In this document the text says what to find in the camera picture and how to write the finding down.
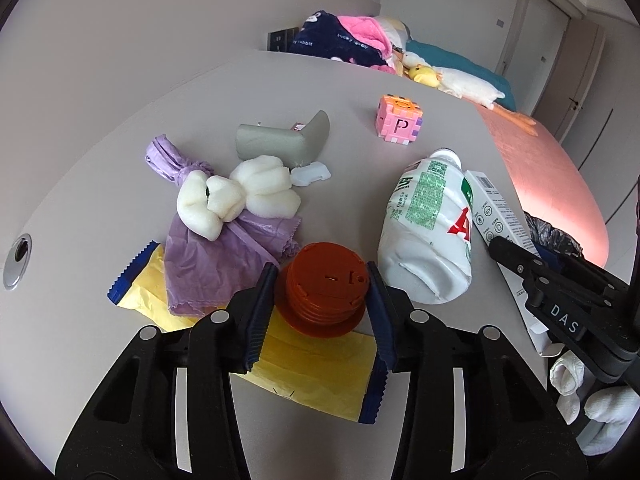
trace gray foam block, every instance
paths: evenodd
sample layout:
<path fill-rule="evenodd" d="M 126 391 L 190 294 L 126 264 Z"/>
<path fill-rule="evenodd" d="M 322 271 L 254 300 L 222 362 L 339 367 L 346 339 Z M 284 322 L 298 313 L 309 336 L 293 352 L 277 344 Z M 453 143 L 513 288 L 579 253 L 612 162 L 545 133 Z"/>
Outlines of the gray foam block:
<path fill-rule="evenodd" d="M 241 160 L 273 155 L 288 168 L 307 166 L 318 158 L 329 137 L 329 129 L 329 116 L 323 110 L 299 132 L 240 124 L 236 132 L 236 151 Z"/>

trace teal pillow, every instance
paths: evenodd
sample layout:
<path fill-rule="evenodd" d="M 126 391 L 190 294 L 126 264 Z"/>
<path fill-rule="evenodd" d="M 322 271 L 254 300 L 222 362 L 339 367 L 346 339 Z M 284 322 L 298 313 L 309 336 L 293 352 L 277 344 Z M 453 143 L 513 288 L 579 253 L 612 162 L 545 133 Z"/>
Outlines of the teal pillow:
<path fill-rule="evenodd" d="M 517 111 L 516 99 L 513 97 L 511 85 L 502 76 L 491 72 L 491 70 L 483 66 L 476 65 L 470 59 L 460 56 L 460 54 L 449 52 L 448 50 L 444 50 L 435 45 L 409 40 L 407 41 L 406 49 L 409 52 L 417 54 L 430 65 L 441 66 L 443 68 L 455 68 L 457 70 L 462 70 L 462 72 L 479 77 L 480 79 L 484 79 L 488 83 L 494 85 L 505 95 L 504 99 L 496 99 L 495 102 L 504 106 L 507 110 L 511 110 L 512 112 Z"/>

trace black garbage bag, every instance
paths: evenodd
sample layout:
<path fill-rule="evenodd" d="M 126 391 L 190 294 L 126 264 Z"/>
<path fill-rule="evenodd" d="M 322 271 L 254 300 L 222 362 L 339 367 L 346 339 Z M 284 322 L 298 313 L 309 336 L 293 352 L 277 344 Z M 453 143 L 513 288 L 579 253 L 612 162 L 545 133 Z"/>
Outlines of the black garbage bag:
<path fill-rule="evenodd" d="M 574 254 L 582 256 L 582 247 L 575 239 L 560 229 L 556 229 L 549 222 L 530 215 L 525 211 L 527 225 L 531 231 L 531 240 L 536 245 L 549 251 L 558 251 L 562 254 Z"/>

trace yellow packaging bag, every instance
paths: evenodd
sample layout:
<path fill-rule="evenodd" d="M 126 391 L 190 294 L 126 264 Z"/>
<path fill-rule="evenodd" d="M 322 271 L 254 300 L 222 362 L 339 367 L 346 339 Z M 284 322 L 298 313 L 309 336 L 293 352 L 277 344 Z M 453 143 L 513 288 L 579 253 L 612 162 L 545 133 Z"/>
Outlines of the yellow packaging bag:
<path fill-rule="evenodd" d="M 149 244 L 116 280 L 108 297 L 166 332 L 189 328 L 198 319 L 169 313 L 163 257 L 161 245 Z M 239 377 L 303 406 L 373 424 L 384 394 L 386 367 L 372 336 L 355 332 L 331 339 L 305 336 L 274 308 L 260 360 Z"/>

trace green label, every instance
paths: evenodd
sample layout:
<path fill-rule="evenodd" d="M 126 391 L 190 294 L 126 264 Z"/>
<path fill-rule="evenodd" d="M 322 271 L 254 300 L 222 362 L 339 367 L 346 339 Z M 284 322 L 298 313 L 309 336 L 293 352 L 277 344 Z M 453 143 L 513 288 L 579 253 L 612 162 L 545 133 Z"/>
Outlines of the green label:
<path fill-rule="evenodd" d="M 442 197 L 447 183 L 444 179 L 446 171 L 446 164 L 432 160 L 427 171 L 420 174 L 406 212 L 405 218 L 409 222 L 433 230 L 442 207 Z"/>
<path fill-rule="evenodd" d="M 462 186 L 460 186 L 462 193 L 464 193 L 467 203 L 471 209 L 474 208 L 474 192 L 471 191 L 471 186 L 466 181 L 466 178 L 462 179 Z"/>

